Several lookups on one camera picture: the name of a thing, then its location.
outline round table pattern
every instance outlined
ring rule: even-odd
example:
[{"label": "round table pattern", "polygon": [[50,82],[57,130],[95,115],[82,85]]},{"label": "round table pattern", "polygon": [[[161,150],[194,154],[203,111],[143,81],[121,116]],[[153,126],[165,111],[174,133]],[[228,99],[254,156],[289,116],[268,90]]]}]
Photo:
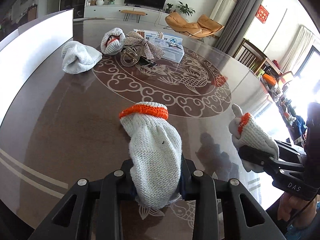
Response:
[{"label": "round table pattern", "polygon": [[201,55],[187,48],[184,51],[180,63],[162,58],[155,66],[125,67],[120,53],[103,55],[93,72],[121,97],[133,103],[162,103],[169,114],[204,118],[224,112],[231,102],[226,78]]}]

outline human hand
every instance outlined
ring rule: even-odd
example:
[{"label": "human hand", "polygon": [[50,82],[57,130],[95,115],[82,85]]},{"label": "human hand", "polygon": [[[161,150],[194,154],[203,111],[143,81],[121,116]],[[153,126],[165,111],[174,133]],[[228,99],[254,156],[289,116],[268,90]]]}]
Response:
[{"label": "human hand", "polygon": [[[317,201],[318,196],[316,196],[312,203],[298,217],[293,220],[292,225],[294,227],[302,229],[311,224],[316,215]],[[309,201],[300,199],[285,192],[280,199],[278,208],[278,220],[283,219],[284,221],[288,221],[290,219],[290,213],[292,209],[300,211],[308,203]]]}]

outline red chinese sign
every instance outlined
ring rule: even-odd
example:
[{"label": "red chinese sign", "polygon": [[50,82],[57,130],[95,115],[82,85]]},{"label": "red chinese sign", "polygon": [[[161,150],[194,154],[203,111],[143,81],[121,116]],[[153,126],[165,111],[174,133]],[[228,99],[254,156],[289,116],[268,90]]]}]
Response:
[{"label": "red chinese sign", "polygon": [[266,23],[267,17],[268,17],[269,13],[268,11],[262,6],[259,6],[259,9],[257,11],[256,17],[262,22],[262,23]]}]

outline beige curtain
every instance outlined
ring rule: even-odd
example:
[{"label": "beige curtain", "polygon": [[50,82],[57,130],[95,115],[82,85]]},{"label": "beige curtain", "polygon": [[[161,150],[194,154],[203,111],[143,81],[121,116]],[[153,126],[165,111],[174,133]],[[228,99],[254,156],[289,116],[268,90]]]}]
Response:
[{"label": "beige curtain", "polygon": [[315,42],[315,35],[305,26],[301,25],[295,41],[289,47],[279,65],[282,66],[283,73],[292,71],[297,72],[306,56],[308,55],[311,46]]}]

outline black cable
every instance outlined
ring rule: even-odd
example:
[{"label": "black cable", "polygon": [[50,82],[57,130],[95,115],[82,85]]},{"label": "black cable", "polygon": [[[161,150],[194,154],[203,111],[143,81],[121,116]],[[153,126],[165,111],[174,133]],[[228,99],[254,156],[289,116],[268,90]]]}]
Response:
[{"label": "black cable", "polygon": [[304,206],[303,209],[301,209],[300,211],[298,211],[297,213],[295,213],[295,214],[292,216],[292,218],[289,219],[288,225],[291,225],[291,224],[292,224],[293,220],[294,220],[298,215],[300,215],[300,214],[311,204],[311,202],[316,198],[317,195],[318,195],[318,194],[316,194],[316,195],[313,197],[313,199],[311,199],[311,200],[309,201],[309,203]]}]

